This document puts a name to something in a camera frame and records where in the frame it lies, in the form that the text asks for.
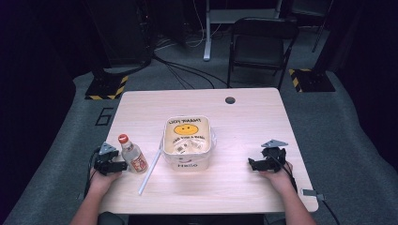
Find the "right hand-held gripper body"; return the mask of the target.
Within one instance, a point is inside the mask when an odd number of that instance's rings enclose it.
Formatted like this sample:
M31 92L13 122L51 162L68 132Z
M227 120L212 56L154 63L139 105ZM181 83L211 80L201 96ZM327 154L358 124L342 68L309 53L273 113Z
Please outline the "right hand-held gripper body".
M282 168L286 156L284 147L287 145L287 142L277 140L270 140L262 144L262 155L268 165L267 171L278 172Z

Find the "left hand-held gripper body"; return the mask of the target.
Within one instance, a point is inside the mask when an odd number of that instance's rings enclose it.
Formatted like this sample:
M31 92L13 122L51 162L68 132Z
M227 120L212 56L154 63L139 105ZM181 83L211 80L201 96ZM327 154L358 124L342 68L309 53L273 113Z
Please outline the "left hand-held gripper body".
M108 173L117 173L117 165L113 162L113 159L117 156L118 151L116 148L107 142L104 142L99 148L94 168L103 175L107 175Z

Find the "clear bottle with red cap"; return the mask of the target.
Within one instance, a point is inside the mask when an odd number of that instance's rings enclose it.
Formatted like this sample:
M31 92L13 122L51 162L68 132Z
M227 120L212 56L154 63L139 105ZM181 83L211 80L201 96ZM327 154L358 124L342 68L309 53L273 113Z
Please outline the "clear bottle with red cap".
M118 141L122 148L122 158L128 163L132 173L144 173L148 164L140 147L133 143L127 134L120 134Z

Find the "white drinking straw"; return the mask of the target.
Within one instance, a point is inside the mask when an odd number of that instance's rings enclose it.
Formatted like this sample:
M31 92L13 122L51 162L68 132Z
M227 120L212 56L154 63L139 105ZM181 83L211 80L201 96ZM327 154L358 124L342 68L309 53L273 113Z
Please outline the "white drinking straw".
M156 165L158 163L158 160L159 160L159 158L161 156L161 151L162 151L161 148L159 148L157 153L156 153L156 155L154 156L154 158L152 160L152 163L150 164L149 169L148 169L148 171L147 171L147 173L145 175L145 178L144 178L141 186L138 189L138 194L139 195L143 194L143 192L145 190L145 187L146 187L146 185L147 185L147 183L148 183L148 181L150 179L150 176L153 173L153 171L154 171L154 169L155 169L155 167L156 167Z

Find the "small bin with smiley bag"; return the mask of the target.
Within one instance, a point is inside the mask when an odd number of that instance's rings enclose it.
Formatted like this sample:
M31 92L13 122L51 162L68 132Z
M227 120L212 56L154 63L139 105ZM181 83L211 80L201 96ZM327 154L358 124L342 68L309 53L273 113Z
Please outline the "small bin with smiley bag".
M206 170L216 144L215 132L206 116L175 116L165 122L161 150L174 171Z

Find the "person's left hand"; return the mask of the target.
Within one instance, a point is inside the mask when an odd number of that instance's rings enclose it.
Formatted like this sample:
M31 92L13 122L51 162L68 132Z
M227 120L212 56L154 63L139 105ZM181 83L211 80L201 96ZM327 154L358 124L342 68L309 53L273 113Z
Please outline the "person's left hand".
M114 172L103 175L95 169L90 171L89 189L87 196L103 197L111 184L122 175L122 172Z

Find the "person's right hand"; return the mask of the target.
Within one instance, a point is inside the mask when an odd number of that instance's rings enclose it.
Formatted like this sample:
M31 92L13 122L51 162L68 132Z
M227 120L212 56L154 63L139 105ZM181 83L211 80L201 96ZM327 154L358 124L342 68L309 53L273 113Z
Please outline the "person's right hand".
M292 164L286 162L283 168L278 172L263 171L259 174L267 178L276 191L283 197L296 193L292 183L290 174L292 173Z

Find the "black yellow striped stand base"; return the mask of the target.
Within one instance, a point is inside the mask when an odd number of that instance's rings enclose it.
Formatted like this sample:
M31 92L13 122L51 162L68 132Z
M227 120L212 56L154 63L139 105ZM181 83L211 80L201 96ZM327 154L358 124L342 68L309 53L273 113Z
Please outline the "black yellow striped stand base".
M289 74L296 91L299 93L335 91L334 86L325 73L316 74L307 68L295 68L290 69Z
M85 99L103 100L120 98L124 91L128 76L95 78L85 92Z

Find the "person's dark clothing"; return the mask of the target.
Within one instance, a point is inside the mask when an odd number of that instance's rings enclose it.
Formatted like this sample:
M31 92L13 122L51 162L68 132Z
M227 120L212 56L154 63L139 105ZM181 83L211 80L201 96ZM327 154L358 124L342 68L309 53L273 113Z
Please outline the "person's dark clothing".
M287 225L284 218L268 222L264 215L207 215L207 216L166 216L135 215L125 222L111 212L101 213L97 225Z

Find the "black folding chair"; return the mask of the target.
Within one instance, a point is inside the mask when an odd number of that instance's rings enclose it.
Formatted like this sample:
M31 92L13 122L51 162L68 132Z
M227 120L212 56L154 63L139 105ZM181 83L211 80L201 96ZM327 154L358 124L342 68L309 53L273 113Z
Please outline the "black folding chair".
M235 67L278 71L280 90L299 27L286 19L241 18L232 25L229 45L227 87Z

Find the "black equipment cabinet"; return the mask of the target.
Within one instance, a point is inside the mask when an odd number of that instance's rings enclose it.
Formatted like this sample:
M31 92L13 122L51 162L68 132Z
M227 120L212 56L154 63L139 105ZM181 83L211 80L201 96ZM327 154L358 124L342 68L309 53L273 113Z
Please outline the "black equipment cabinet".
M86 0L111 67L150 64L149 34L136 0Z

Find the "white desk frame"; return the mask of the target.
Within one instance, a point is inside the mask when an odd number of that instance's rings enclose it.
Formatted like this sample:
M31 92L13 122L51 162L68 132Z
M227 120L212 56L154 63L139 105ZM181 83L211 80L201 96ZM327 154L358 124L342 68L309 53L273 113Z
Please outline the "white desk frame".
M278 18L281 13L281 6L283 0L277 0L273 8L248 8L248 9L212 9L210 7L210 0L206 0L206 45L204 49L203 60L208 62L211 55L211 25L217 24L232 24L238 19L245 17L265 17Z

